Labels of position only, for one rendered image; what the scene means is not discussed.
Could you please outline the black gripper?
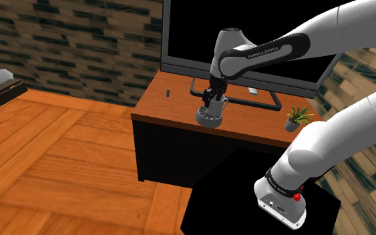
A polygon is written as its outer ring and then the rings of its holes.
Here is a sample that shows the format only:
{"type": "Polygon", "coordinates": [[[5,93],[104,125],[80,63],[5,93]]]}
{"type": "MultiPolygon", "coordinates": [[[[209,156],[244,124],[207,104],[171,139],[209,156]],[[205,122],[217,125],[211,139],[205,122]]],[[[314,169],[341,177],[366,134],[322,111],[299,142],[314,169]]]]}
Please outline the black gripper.
{"type": "Polygon", "coordinates": [[[202,95],[202,101],[204,102],[204,107],[209,107],[210,101],[213,96],[216,96],[216,101],[223,99],[223,95],[226,92],[228,85],[228,80],[224,78],[210,76],[209,79],[210,87],[205,89],[202,95]]]}

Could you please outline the grey mug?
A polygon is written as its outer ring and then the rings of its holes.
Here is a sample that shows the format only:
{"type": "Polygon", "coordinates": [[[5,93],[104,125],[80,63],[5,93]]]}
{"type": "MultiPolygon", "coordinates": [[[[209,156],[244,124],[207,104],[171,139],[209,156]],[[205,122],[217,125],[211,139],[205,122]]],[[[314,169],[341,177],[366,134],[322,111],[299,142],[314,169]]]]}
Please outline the grey mug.
{"type": "Polygon", "coordinates": [[[213,98],[206,110],[206,114],[210,117],[218,117],[222,115],[222,110],[226,107],[228,99],[224,96],[221,97],[219,101],[213,98]]]}

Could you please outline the grey round dish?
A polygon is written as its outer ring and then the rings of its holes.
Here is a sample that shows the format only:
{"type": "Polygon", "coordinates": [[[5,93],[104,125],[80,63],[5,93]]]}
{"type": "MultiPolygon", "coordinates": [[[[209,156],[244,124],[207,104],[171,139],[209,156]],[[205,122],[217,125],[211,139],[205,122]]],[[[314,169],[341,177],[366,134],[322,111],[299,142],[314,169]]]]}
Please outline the grey round dish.
{"type": "Polygon", "coordinates": [[[196,112],[196,121],[206,128],[217,128],[222,123],[222,114],[212,117],[207,114],[207,109],[200,106],[196,112]]]}

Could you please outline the brown wooden desk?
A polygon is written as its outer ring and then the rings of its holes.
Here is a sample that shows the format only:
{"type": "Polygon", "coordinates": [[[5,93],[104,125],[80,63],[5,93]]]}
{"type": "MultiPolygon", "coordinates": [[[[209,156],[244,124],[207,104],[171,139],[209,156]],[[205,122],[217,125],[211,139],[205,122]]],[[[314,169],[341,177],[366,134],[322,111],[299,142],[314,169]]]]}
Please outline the brown wooden desk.
{"type": "Polygon", "coordinates": [[[131,113],[139,181],[191,188],[212,168],[241,148],[281,156],[297,136],[284,129],[292,107],[308,107],[303,97],[278,94],[282,109],[272,111],[228,103],[222,124],[205,128],[196,121],[203,104],[190,93],[190,77],[158,71],[131,113]]]}

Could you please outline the black flat screen television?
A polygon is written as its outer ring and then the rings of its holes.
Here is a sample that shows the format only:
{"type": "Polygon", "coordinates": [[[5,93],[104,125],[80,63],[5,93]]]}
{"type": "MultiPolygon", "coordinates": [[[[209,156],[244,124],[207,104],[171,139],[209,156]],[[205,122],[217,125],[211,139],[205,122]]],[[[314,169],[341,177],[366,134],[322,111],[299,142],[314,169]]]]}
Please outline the black flat screen television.
{"type": "MultiPolygon", "coordinates": [[[[161,71],[208,80],[214,46],[220,30],[239,28],[260,45],[288,33],[314,16],[347,0],[164,0],[161,71]]],[[[232,85],[269,92],[268,103],[238,95],[231,103],[278,111],[278,94],[313,99],[341,54],[288,61],[253,69],[232,85]]]]}

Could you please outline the green potted plant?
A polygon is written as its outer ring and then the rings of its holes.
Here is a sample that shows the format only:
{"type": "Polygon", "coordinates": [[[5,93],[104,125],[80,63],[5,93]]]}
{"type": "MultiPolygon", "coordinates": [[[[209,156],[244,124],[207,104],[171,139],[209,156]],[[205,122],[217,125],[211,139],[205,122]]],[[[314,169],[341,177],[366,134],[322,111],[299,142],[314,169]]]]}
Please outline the green potted plant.
{"type": "Polygon", "coordinates": [[[302,124],[309,124],[311,122],[311,117],[314,114],[309,111],[308,107],[297,107],[291,108],[291,113],[287,114],[287,121],[285,124],[285,130],[288,132],[294,132],[302,124]]]}

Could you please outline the black robot stand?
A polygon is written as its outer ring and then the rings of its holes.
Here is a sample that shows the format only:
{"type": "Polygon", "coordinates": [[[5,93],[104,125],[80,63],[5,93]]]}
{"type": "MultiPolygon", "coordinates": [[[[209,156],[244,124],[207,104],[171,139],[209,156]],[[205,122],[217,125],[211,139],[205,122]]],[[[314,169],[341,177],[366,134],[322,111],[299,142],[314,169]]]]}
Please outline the black robot stand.
{"type": "Polygon", "coordinates": [[[302,198],[307,217],[298,230],[265,212],[254,194],[278,156],[236,150],[193,187],[181,231],[184,235],[333,235],[340,200],[307,180],[302,198]]]}

